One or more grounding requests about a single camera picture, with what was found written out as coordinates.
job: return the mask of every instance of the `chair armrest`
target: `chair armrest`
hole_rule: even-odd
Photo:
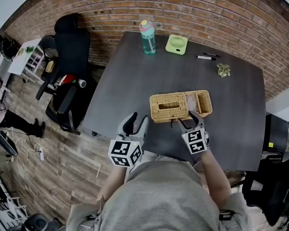
[[[76,86],[72,86],[68,90],[66,96],[64,97],[64,99],[63,99],[63,101],[62,101],[62,103],[61,103],[61,105],[57,111],[58,114],[63,115],[63,114],[67,113],[67,111],[69,110],[69,107],[70,107],[70,105],[71,105],[71,103],[72,103],[72,101],[76,95],[76,91],[77,91]]]
[[[35,96],[35,98],[37,100],[39,100],[41,98],[41,96],[43,95],[43,93],[46,91],[46,89],[48,88],[48,84],[50,83],[50,80],[46,80],[44,81],[44,83],[41,85],[41,87],[39,88],[39,91],[37,93],[37,95]]]

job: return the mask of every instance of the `person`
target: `person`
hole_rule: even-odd
[[[26,120],[6,109],[4,104],[0,103],[0,128],[16,128],[22,130],[27,135],[34,135],[41,138],[45,131],[45,122],[39,126],[39,122],[35,119],[34,124],[28,123]]]
[[[210,149],[200,157],[210,194],[188,162],[141,158],[126,182],[126,168],[114,166],[96,205],[72,206],[66,230],[251,230],[242,193],[231,194]]]

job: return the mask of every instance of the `gray shirt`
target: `gray shirt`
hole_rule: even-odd
[[[251,230],[241,193],[229,196],[222,210],[230,211],[227,220],[220,220],[221,211],[189,165],[153,161],[136,168],[106,202],[94,230]]]

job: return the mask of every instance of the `dark gray table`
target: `dark gray table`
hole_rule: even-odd
[[[204,118],[210,147],[223,169],[258,169],[265,129],[262,70],[225,52],[188,42],[185,55],[165,50],[168,37],[156,36],[157,52],[146,55],[140,33],[126,32],[108,63],[83,121],[83,126],[109,138],[119,123],[138,112],[150,123],[143,149],[193,163],[193,157],[174,122],[151,119],[151,95],[208,90],[213,112]],[[197,59],[203,52],[222,56],[216,61]],[[231,76],[218,76],[217,63],[229,64]]]

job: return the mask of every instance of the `green mini fan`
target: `green mini fan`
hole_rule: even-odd
[[[171,34],[169,36],[166,51],[184,55],[188,39],[186,37]]]

